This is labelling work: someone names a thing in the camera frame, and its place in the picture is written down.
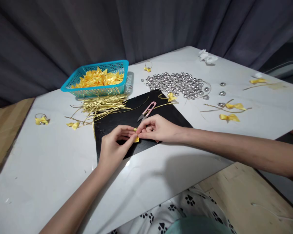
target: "table surface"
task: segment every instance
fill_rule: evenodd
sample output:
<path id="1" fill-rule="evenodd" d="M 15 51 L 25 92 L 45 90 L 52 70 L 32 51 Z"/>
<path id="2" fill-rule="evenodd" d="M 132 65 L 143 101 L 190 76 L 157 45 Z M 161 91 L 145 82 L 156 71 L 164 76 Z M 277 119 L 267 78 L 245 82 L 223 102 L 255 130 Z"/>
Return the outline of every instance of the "table surface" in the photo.
<path id="1" fill-rule="evenodd" d="M 252 88 L 249 80 L 255 70 L 219 58 L 214 66 L 200 62 L 198 52 L 185 47 L 153 59 L 152 72 L 144 62 L 129 66 L 133 89 L 129 98 L 149 91 L 140 80 L 152 74 L 187 72 L 212 85 L 209 100 L 186 100 L 179 96 L 176 108 L 194 128 L 276 139 L 293 129 L 293 85 L 273 90 Z M 270 83 L 280 80 L 263 75 Z M 222 97 L 218 93 L 226 91 Z M 204 103 L 243 103 L 241 122 L 219 119 L 224 111 Z M 65 123 L 78 101 L 70 93 L 56 90 L 36 98 L 18 139 L 0 174 L 0 233 L 38 233 L 49 219 L 97 166 L 92 128 L 76 131 Z M 51 119 L 37 126 L 36 113 Z M 76 118 L 82 119 L 82 113 Z M 220 156 L 185 145 L 158 144 L 123 160 L 104 191 L 92 204 L 80 232 L 107 233 L 188 187 L 227 167 L 232 162 Z"/>

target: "wooden floor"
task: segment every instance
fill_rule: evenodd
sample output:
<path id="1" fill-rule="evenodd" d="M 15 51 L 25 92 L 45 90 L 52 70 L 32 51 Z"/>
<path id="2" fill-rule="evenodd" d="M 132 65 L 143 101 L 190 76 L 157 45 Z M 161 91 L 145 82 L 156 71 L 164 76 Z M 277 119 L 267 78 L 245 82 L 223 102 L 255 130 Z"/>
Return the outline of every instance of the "wooden floor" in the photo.
<path id="1" fill-rule="evenodd" d="M 33 98 L 0 109 L 0 162 L 13 144 Z M 240 163 L 223 169 L 199 183 L 229 218 L 237 233 L 293 233 L 293 208 L 251 167 Z"/>

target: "black board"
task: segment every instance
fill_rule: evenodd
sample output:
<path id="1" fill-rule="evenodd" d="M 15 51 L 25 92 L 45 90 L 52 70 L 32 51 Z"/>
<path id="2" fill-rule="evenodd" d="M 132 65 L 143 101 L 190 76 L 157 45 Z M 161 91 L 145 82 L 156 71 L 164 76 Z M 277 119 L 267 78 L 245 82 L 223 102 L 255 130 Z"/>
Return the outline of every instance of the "black board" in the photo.
<path id="1" fill-rule="evenodd" d="M 108 116 L 100 119 L 99 121 L 100 123 L 94 125 L 98 161 L 100 157 L 102 137 L 110 133 L 118 125 L 129 125 L 132 127 L 138 127 L 139 124 L 141 123 L 141 120 L 137 122 L 137 119 L 142 114 L 142 112 L 150 105 L 151 102 L 155 101 L 157 103 L 156 106 L 160 106 L 162 104 L 168 103 L 166 99 L 158 98 L 159 94 L 161 94 L 160 90 L 153 90 L 148 93 L 142 94 L 140 96 L 131 98 L 126 103 L 126 107 L 136 108 L 140 106 L 142 103 L 144 103 L 145 100 L 149 96 L 149 99 L 145 102 L 145 104 L 143 104 L 139 108 L 135 110 L 127 111 L 124 113 L 109 114 Z M 176 109 L 175 105 L 180 105 L 180 104 L 170 104 L 170 105 L 165 105 L 157 109 L 154 109 L 149 115 L 149 117 L 155 114 L 159 114 L 176 125 L 192 128 L 192 125 Z M 124 159 L 131 157 L 139 152 L 142 152 L 156 144 L 157 143 L 153 140 L 140 139 L 139 143 L 134 143 L 132 145 L 132 147 L 128 150 Z"/>

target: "pink-handled scissors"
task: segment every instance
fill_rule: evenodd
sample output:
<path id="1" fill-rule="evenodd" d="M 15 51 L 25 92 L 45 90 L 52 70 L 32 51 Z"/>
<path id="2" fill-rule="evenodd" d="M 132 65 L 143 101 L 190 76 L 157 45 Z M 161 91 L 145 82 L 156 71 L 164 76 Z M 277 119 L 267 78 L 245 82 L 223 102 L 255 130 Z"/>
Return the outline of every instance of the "pink-handled scissors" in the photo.
<path id="1" fill-rule="evenodd" d="M 151 111 L 153 110 L 153 108 L 154 108 L 155 106 L 156 106 L 156 102 L 151 102 L 151 104 L 146 108 L 146 110 L 142 113 L 142 115 L 140 115 L 140 117 L 139 117 L 139 119 L 137 120 L 137 122 L 138 122 L 140 119 L 142 119 L 142 121 L 145 120 L 145 119 L 149 116 L 149 114 L 151 113 Z"/>

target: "gray curtain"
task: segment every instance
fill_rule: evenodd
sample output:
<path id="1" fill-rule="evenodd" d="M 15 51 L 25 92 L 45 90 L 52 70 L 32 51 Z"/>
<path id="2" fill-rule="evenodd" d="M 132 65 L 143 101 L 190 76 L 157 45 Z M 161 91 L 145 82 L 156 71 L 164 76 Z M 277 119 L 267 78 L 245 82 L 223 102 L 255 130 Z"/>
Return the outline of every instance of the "gray curtain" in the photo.
<path id="1" fill-rule="evenodd" d="M 184 46 L 258 69 L 291 36 L 293 0 L 0 0 L 0 107 Z"/>

